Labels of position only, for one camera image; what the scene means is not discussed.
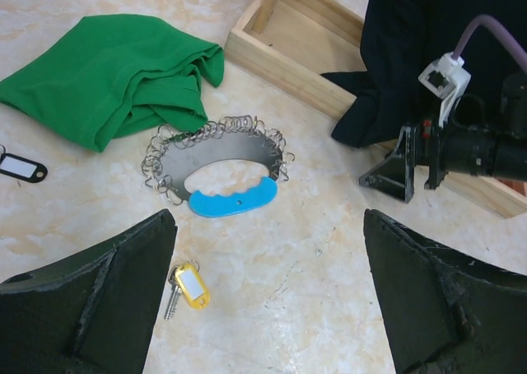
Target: green towel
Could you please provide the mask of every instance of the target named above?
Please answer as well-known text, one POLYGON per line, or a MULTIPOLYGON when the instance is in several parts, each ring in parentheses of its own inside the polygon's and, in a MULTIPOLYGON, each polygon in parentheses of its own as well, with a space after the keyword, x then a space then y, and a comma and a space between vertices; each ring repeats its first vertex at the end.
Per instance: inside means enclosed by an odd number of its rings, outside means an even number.
POLYGON ((103 152, 112 138, 207 121, 201 76, 223 79, 223 49, 152 16, 82 18, 51 49, 0 82, 0 102, 103 152))

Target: yellow key tag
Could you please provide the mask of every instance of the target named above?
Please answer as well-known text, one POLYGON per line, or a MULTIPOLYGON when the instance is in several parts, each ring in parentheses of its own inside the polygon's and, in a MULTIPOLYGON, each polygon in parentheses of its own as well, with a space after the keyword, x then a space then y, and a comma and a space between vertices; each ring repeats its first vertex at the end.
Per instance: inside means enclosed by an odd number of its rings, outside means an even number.
POLYGON ((182 264, 178 267, 174 276, 184 298, 192 308, 201 310, 207 306, 211 300, 211 293, 191 263, 182 264))

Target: white label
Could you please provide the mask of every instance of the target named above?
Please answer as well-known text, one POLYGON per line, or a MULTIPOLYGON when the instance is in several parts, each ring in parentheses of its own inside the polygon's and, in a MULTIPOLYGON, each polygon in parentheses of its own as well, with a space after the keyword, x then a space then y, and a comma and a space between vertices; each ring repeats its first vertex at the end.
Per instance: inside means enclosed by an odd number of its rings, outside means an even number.
POLYGON ((181 273, 179 275, 179 278, 184 287, 189 292, 190 298, 192 300, 197 299, 205 293, 198 280, 194 276, 194 273, 190 269, 187 269, 186 271, 181 273))
POLYGON ((36 165, 7 156, 0 163, 0 170, 24 176, 29 179, 33 176, 33 173, 36 170, 36 165))

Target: black cloth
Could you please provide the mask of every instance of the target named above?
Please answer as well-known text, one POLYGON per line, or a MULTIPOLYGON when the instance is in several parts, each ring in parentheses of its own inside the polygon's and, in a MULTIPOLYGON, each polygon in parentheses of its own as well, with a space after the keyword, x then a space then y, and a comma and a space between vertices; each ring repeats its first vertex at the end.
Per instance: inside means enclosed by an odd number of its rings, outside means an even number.
MULTIPOLYGON (((434 59, 453 51, 466 26, 489 14, 527 47, 525 0, 370 0, 361 39, 367 72, 323 76, 357 96, 332 137, 352 147, 397 138, 401 126, 430 111, 433 97, 417 80, 434 59)), ((520 69, 486 28, 472 36, 461 57, 471 73, 467 93, 497 112, 502 82, 520 69)))

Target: wooden tray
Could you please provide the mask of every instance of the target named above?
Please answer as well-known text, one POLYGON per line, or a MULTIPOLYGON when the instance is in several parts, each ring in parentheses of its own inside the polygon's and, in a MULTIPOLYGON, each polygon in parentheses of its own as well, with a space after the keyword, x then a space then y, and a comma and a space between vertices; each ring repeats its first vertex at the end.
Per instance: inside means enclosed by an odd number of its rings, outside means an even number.
MULTIPOLYGON (((339 120, 356 97, 320 74, 365 70, 359 54, 363 25, 334 0, 254 0, 231 30, 225 54, 339 120)), ((503 217, 527 212, 527 197, 493 178, 449 173, 443 185, 503 217)))

